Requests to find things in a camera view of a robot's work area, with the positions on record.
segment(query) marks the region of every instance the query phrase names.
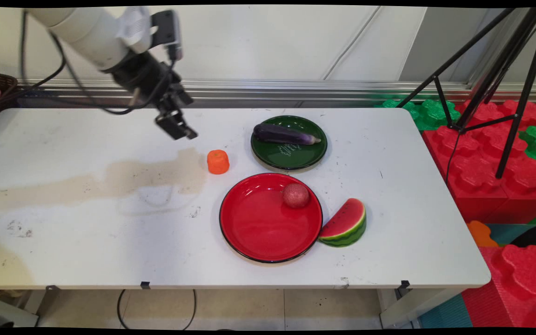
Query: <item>eggplant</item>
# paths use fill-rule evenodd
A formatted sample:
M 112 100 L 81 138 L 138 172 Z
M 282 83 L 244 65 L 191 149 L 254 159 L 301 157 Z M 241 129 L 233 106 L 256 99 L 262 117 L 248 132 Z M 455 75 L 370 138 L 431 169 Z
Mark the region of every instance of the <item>eggplant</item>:
M 305 134 L 288 127 L 260 123 L 254 127 L 254 135 L 258 140 L 265 142 L 275 142 L 283 144 L 311 144 L 319 143 L 321 140 L 313 135 Z

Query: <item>plate rim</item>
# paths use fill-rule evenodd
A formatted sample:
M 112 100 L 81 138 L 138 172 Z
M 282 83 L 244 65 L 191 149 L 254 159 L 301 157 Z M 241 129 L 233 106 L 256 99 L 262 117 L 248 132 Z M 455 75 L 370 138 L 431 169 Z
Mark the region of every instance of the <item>plate rim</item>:
M 278 172 L 263 172 L 261 174 L 280 174 Z M 234 187 L 236 187 L 237 185 L 239 185 L 242 181 L 244 180 L 247 180 L 251 177 L 255 177 L 255 176 L 259 176 L 261 174 L 252 174 L 251 176 L 247 176 L 245 178 L 243 178 L 242 180 L 236 182 L 230 189 L 229 191 L 226 193 L 225 197 L 223 197 L 223 201 L 221 202 L 221 209 L 219 210 L 219 227 L 221 227 L 221 234 L 223 235 L 223 238 L 225 239 L 225 241 L 227 242 L 227 244 L 229 244 L 229 246 L 231 247 L 232 250 L 236 251 L 237 253 L 239 253 L 241 256 L 244 256 L 245 258 L 247 259 L 251 259 L 252 261 L 258 261 L 259 263 L 267 263 L 267 264 L 274 264 L 274 263 L 283 263 L 285 261 L 291 261 L 292 259 L 295 259 L 301 255 L 303 255 L 304 253 L 307 252 L 307 250 L 309 250 L 314 244 L 315 242 L 317 242 L 318 238 L 320 237 L 320 232 L 322 231 L 322 227 L 323 227 L 323 221 L 324 221 L 324 211 L 322 210 L 322 204 L 320 203 L 320 199 L 318 199 L 317 195 L 315 195 L 315 192 L 311 189 L 311 187 L 307 186 L 307 184 L 305 184 L 304 182 L 302 182 L 301 180 L 298 180 L 297 178 L 293 177 L 293 176 L 289 176 L 288 174 L 282 174 L 283 176 L 287 176 L 289 178 L 293 178 L 294 180 L 300 182 L 302 185 L 304 185 L 305 187 L 307 187 L 309 189 L 309 191 L 315 196 L 315 200 L 317 201 L 317 205 L 319 206 L 320 208 L 320 217 L 321 217 L 321 223 L 320 223 L 320 230 L 318 231 L 317 233 L 317 236 L 315 236 L 315 239 L 313 240 L 313 242 L 311 242 L 311 244 L 305 249 L 303 250 L 302 252 L 298 253 L 297 255 L 295 256 L 292 256 L 292 257 L 289 257 L 287 259 L 283 259 L 283 260 L 279 260 L 279 261 L 267 261 L 267 260 L 264 260 L 264 259 L 256 259 L 256 258 L 253 258 L 251 256 L 248 256 L 246 254 L 244 254 L 243 252 L 241 252 L 240 250 L 237 250 L 237 248 L 235 248 L 231 242 L 229 241 L 229 239 L 225 236 L 225 231 L 223 230 L 223 221 L 221 220 L 221 214 L 223 212 L 223 205 L 225 204 L 225 199 L 227 197 L 227 195 L 229 195 L 229 193 L 234 189 Z
M 318 129 L 321 130 L 322 134 L 324 134 L 324 141 L 326 142 L 326 146 L 324 147 L 324 152 L 320 155 L 320 157 L 317 157 L 315 159 L 315 161 L 313 163 L 308 163 L 306 165 L 302 165 L 302 166 L 296 166 L 296 167 L 284 167 L 284 166 L 281 166 L 281 165 L 276 165 L 276 164 L 273 164 L 273 163 L 270 163 L 268 161 L 265 161 L 265 159 L 263 159 L 260 155 L 258 155 L 258 153 L 255 151 L 255 148 L 254 148 L 254 134 L 253 132 L 251 133 L 251 138 L 249 139 L 249 143 L 251 145 L 251 151 L 254 153 L 254 155 L 256 157 L 258 157 L 258 159 L 260 161 L 263 161 L 264 163 L 272 166 L 273 168 L 277 168 L 277 169 L 282 169 L 282 170 L 299 170 L 299 169 L 305 169 L 305 168 L 308 168 L 312 165 L 315 165 L 317 163 L 319 163 L 319 161 L 322 160 L 322 158 L 326 155 L 326 151 L 328 150 L 328 139 L 326 138 L 326 132 L 324 132 L 324 129 L 322 129 L 320 126 L 317 125 L 317 123 L 315 123 L 314 121 L 311 121 L 310 119 L 306 119 L 305 117 L 302 117 L 302 116 L 296 116 L 296 115 L 277 115 L 277 116 L 273 116 L 273 117 L 270 117 L 269 119 L 266 119 L 260 123 L 264 123 L 266 121 L 269 121 L 269 120 L 272 120 L 272 119 L 276 119 L 277 117 L 283 117 L 283 116 L 286 116 L 286 117 L 298 117 L 299 119 L 304 119 L 305 121 L 308 121 L 310 123 L 313 123 L 316 127 L 318 127 Z

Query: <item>green plate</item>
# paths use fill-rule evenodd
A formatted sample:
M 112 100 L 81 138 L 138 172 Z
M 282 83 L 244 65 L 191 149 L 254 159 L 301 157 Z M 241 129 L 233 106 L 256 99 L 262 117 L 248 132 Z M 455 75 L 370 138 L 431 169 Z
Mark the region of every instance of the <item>green plate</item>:
M 264 163 L 285 170 L 302 169 L 317 163 L 328 147 L 326 134 L 317 124 L 298 116 L 282 115 L 272 117 L 262 123 L 289 127 L 314 135 L 321 142 L 311 146 L 264 142 L 251 135 L 251 150 Z

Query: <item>red plate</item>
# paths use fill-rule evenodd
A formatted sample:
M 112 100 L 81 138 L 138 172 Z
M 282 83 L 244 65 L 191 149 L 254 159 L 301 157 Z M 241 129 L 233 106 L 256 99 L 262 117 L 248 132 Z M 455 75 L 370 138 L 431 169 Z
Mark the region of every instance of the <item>red plate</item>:
M 289 261 L 306 252 L 322 228 L 322 207 L 307 187 L 310 201 L 290 208 L 282 201 L 288 184 L 303 184 L 285 174 L 256 174 L 238 182 L 221 205 L 221 231 L 241 255 L 262 263 Z

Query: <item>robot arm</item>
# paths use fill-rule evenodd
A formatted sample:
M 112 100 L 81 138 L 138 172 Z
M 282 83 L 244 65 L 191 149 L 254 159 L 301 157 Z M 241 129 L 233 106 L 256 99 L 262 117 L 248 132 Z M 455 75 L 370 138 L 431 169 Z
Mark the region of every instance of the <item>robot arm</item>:
M 181 32 L 174 11 L 149 15 L 145 6 L 130 6 L 118 19 L 101 7 L 27 11 L 98 70 L 111 74 L 119 85 L 132 93 L 138 89 L 138 98 L 146 100 L 152 95 L 151 101 L 160 112 L 155 119 L 157 125 L 175 140 L 197 136 L 185 123 L 176 102 L 177 98 L 186 105 L 193 102 L 183 90 L 181 78 L 172 65 L 157 61 L 148 52 L 163 44 L 172 64 L 181 59 Z M 157 31 L 151 34 L 154 26 Z

